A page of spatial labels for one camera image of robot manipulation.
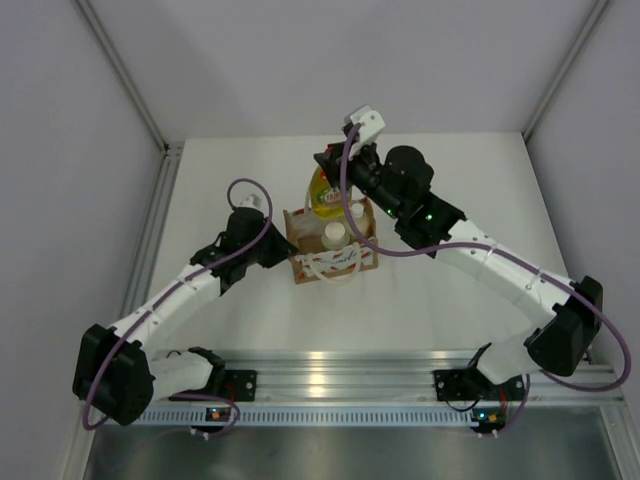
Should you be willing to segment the yellow dish soap bottle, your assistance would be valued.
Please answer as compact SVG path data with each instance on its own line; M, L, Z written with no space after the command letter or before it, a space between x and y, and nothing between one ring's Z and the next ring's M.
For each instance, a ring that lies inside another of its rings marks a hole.
M338 187L332 187L325 172L317 167L307 189L308 206L320 220L331 220L344 215L342 195Z

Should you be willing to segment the watermelon print canvas bag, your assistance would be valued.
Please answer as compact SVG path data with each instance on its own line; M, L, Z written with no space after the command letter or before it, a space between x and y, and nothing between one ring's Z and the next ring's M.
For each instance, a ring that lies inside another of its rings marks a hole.
M295 211L285 210L283 217L286 238L297 248L297 252L289 257L295 284L321 281L344 285L356 275L378 267L378 254L358 239L344 215L320 220L306 204ZM321 235L329 222L341 222L345 226L350 236L346 247L340 250L324 249Z

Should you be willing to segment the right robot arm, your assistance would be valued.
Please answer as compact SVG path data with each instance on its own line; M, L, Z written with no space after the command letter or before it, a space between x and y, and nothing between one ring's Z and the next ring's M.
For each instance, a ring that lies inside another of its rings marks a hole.
M419 150L396 146L381 159L374 145L363 147L340 168L344 145L333 143L313 158L331 186L341 179L357 187L395 221L394 230L414 250L467 273L514 305L528 327L506 340L482 346L458 381L482 398L514 377L543 370L571 376L601 322L603 288L584 277L575 282L525 263L469 220L463 211L431 190L433 168Z

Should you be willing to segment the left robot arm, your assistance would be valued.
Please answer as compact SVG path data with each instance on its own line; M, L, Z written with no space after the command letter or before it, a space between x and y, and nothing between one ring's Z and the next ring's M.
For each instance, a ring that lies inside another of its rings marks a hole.
M158 352L251 266L272 268L296 252L261 211L234 208L225 231L197 251L166 288L111 326L86 330L73 393L121 426L136 421L151 403L177 394L219 397L226 386L226 363L219 355L202 347L164 357Z

